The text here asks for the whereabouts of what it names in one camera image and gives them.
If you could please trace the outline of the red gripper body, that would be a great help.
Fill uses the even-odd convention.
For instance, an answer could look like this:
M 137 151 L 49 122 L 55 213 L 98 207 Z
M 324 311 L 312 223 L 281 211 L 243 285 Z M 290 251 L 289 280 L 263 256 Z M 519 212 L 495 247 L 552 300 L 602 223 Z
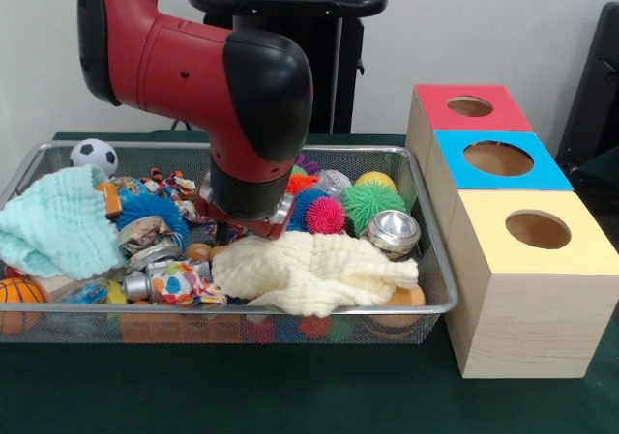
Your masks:
M 293 196 L 291 194 L 286 194 L 272 215 L 258 220 L 240 220 L 231 217 L 222 212 L 214 203 L 205 201 L 201 197 L 197 197 L 195 206 L 201 214 L 217 222 L 227 222 L 228 224 L 238 225 L 247 228 L 258 236 L 268 239 L 277 239 L 286 231 L 293 215 Z

